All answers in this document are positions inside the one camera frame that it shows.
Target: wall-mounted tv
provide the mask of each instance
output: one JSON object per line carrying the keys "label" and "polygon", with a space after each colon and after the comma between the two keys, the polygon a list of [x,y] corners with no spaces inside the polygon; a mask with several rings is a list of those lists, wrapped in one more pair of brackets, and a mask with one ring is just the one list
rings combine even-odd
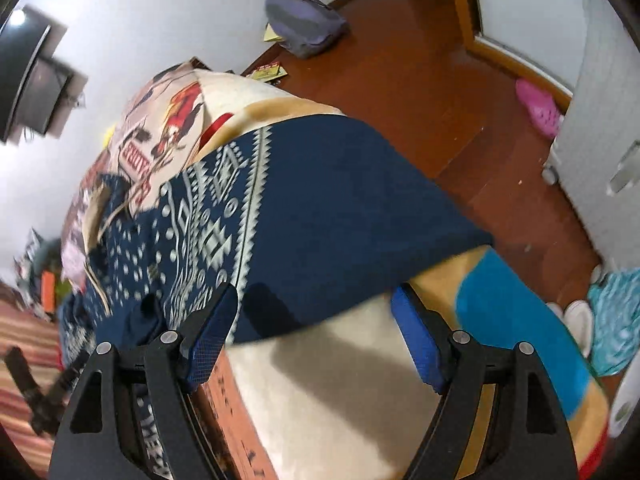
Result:
{"label": "wall-mounted tv", "polygon": [[46,134],[71,76],[71,71],[65,66],[52,59],[38,57],[20,95],[14,124]]}
{"label": "wall-mounted tv", "polygon": [[6,141],[18,101],[51,25],[29,9],[14,10],[0,28],[0,140]]}

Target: pink slipper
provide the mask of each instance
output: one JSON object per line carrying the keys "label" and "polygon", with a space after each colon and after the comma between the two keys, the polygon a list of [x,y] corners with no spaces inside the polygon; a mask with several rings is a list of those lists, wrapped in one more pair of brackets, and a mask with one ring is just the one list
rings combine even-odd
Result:
{"label": "pink slipper", "polygon": [[533,125],[549,139],[555,139],[561,123],[560,110],[549,92],[524,79],[516,81],[516,95],[527,107]]}

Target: blue padding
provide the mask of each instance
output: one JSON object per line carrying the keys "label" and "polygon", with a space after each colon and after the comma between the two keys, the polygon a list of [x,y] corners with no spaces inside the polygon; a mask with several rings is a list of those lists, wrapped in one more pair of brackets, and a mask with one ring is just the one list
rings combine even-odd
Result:
{"label": "blue padding", "polygon": [[238,294],[234,288],[229,287],[204,323],[196,343],[191,348],[186,382],[192,391],[209,380],[237,312]]}
{"label": "blue padding", "polygon": [[440,352],[433,337],[400,287],[391,296],[391,312],[400,327],[415,368],[423,383],[430,384],[437,394],[444,391],[445,380],[440,372]]}
{"label": "blue padding", "polygon": [[569,331],[509,266],[489,250],[465,278],[456,298],[462,328],[483,345],[535,346],[569,419],[590,381],[587,364]]}

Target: blue patterned blanket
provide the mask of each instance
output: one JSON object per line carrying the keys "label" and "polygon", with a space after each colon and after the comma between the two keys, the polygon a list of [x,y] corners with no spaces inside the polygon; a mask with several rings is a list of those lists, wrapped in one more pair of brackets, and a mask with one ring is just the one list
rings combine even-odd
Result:
{"label": "blue patterned blanket", "polygon": [[[104,182],[106,219],[127,185]],[[129,315],[150,294],[176,328],[229,280],[241,301],[228,342],[248,342],[322,321],[491,241],[365,123],[284,121],[172,178],[155,208],[113,219],[88,255],[82,319],[78,309],[61,315],[65,360],[135,330]]]}

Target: white wall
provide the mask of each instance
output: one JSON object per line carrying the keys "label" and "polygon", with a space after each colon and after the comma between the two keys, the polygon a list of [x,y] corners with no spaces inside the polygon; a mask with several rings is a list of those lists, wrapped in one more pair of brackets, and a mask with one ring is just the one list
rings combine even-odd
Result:
{"label": "white wall", "polygon": [[587,0],[478,0],[482,34],[573,90],[587,33]]}
{"label": "white wall", "polygon": [[105,130],[151,76],[198,56],[242,72],[265,49],[264,0],[21,0],[68,27],[54,56],[85,74],[86,108],[60,139],[0,146],[0,276],[33,226],[57,237]]}

